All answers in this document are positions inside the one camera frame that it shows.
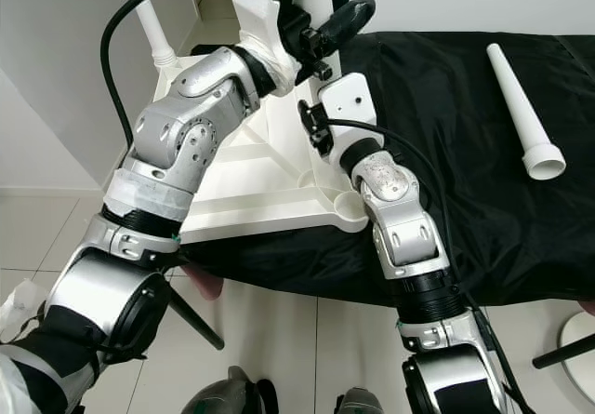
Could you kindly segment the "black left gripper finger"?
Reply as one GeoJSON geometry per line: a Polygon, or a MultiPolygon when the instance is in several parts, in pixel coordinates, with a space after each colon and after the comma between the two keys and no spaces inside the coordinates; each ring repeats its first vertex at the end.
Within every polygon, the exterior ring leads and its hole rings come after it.
{"type": "Polygon", "coordinates": [[[357,35],[375,15],[375,0],[351,0],[337,8],[322,26],[322,53],[333,54],[357,35]]]}

